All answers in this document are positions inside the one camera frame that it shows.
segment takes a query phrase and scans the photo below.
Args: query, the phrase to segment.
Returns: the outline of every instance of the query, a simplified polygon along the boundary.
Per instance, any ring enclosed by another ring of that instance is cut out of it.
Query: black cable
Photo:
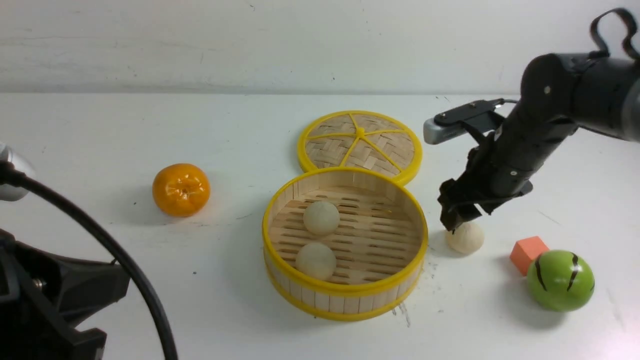
[[[131,276],[131,280],[138,287],[138,290],[145,299],[151,317],[154,319],[160,344],[164,352],[166,360],[178,360],[178,351],[175,348],[173,334],[166,313],[160,303],[156,291],[142,272],[142,269],[136,264],[127,252],[118,244],[118,242],[105,229],[103,229],[94,219],[92,219],[82,209],[78,208],[73,202],[64,196],[58,194],[54,190],[46,187],[44,184],[28,177],[22,172],[16,171],[13,164],[8,162],[0,163],[0,184],[6,183],[17,188],[23,188],[44,200],[56,206],[62,212],[73,218],[78,224],[84,227],[91,235],[104,246],[105,249],[117,260],[122,268]]]

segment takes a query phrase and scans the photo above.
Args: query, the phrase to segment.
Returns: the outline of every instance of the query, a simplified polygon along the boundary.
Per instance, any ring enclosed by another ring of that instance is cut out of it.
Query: black robotic arm
[[[599,20],[615,13],[628,33],[623,49],[630,59],[609,56],[600,37]],[[457,180],[440,186],[440,221],[447,230],[481,216],[532,190],[529,178],[578,128],[627,141],[640,142],[640,54],[631,38],[637,32],[633,16],[623,8],[597,17],[591,36],[598,51],[547,54],[533,59],[520,85],[520,101],[506,119],[493,112],[504,99],[476,101],[446,111],[424,124],[424,139],[438,144],[463,133],[478,142],[468,154]]]

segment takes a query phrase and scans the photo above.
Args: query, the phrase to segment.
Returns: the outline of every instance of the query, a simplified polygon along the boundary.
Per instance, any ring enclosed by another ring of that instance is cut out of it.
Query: bamboo steamer lid
[[[340,111],[311,123],[298,140],[305,171],[329,167],[372,170],[406,185],[420,169],[420,141],[401,122],[362,110]]]

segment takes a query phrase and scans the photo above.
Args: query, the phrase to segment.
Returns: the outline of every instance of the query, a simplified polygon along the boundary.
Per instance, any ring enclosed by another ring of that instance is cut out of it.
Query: table surface
[[[478,219],[485,243],[468,257],[447,248],[436,198],[440,183],[463,171],[473,140],[423,144],[407,189],[426,215],[429,250],[402,310],[331,322],[302,313],[269,283],[260,222],[274,192],[301,174],[294,144],[309,122],[340,110],[377,111],[421,138],[424,120],[480,98],[494,96],[3,94],[0,135],[33,162],[39,180],[94,216],[138,262],[182,359],[634,358],[640,147],[585,130],[548,159],[531,194]],[[205,170],[213,189],[207,207],[183,220],[163,215],[150,191],[155,174],[178,162]],[[33,195],[0,204],[0,218],[0,227],[42,250],[111,260]],[[582,309],[552,313],[529,297],[508,256],[514,242],[535,235],[591,265],[598,286]],[[92,327],[108,334],[106,360],[163,358],[133,284],[79,329]]]

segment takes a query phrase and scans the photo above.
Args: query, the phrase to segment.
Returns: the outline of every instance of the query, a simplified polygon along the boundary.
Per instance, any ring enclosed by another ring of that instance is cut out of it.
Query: round ball
[[[546,251],[527,271],[529,292],[540,305],[553,311],[581,308],[589,302],[595,284],[591,267],[570,251]]]
[[[445,235],[449,247],[464,255],[477,251],[484,244],[484,232],[475,222],[462,223],[453,233]]]
[[[335,270],[335,255],[323,243],[308,243],[296,256],[296,268],[318,280],[328,280]]]
[[[160,210],[173,217],[190,217],[207,204],[211,195],[209,180],[195,165],[179,163],[157,173],[152,195]]]
[[[307,206],[302,222],[310,233],[327,235],[334,232],[340,224],[338,208],[328,201],[316,201]]]

